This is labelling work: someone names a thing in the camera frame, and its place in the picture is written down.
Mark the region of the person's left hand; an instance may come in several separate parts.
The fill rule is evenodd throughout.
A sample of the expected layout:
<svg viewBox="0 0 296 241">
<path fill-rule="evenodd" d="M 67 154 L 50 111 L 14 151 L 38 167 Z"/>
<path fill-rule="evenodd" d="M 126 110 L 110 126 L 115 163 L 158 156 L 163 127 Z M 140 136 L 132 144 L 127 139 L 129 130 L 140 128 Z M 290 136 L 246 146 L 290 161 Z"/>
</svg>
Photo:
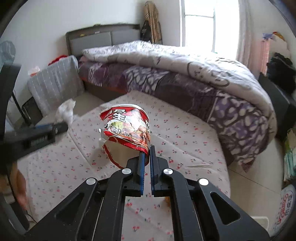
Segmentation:
<svg viewBox="0 0 296 241">
<path fill-rule="evenodd" d="M 9 182 L 11 182 L 15 199 L 24 210 L 27 210 L 29 203 L 27 198 L 26 180 L 18 169 L 17 162 L 12 164 L 9 178 L 7 178 L 6 175 L 1 175 L 1 193 L 8 191 L 8 188 L 10 187 Z"/>
</svg>

